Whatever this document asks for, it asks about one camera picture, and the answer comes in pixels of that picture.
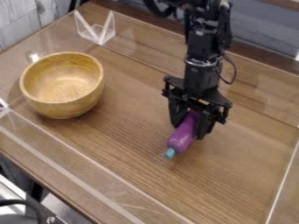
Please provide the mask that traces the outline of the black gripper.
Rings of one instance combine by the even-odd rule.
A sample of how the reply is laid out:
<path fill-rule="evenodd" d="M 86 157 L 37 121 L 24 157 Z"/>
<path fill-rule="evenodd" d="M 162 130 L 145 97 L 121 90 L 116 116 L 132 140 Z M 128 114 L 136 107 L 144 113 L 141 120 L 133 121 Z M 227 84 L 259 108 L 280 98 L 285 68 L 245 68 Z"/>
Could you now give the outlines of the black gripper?
<path fill-rule="evenodd" d="M 201 140 L 211 133 L 215 122 L 227 121 L 232 102 L 219 91 L 219 84 L 223 81 L 231 84 L 221 77 L 221 59 L 213 61 L 185 60 L 184 76 L 181 78 L 166 75 L 162 77 L 162 96 L 168 99 L 168 110 L 170 124 L 174 128 L 182 122 L 189 109 L 200 112 L 196 122 L 196 138 Z"/>

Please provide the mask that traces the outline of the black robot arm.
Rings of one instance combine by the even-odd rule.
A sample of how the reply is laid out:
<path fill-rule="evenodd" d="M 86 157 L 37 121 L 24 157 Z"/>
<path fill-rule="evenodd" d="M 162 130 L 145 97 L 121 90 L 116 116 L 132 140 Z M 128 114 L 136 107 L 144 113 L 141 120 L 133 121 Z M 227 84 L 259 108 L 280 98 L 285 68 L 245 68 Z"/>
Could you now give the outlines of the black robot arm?
<path fill-rule="evenodd" d="M 223 63 L 229 61 L 225 51 L 232 42 L 229 0 L 144 0 L 146 9 L 160 18 L 182 10 L 184 76 L 162 77 L 162 96 L 168 99 L 172 126 L 178 126 L 188 111 L 200 114 L 195 123 L 195 137 L 203 139 L 216 123 L 228 118 L 232 102 L 219 91 L 219 84 L 232 84 L 221 77 Z"/>

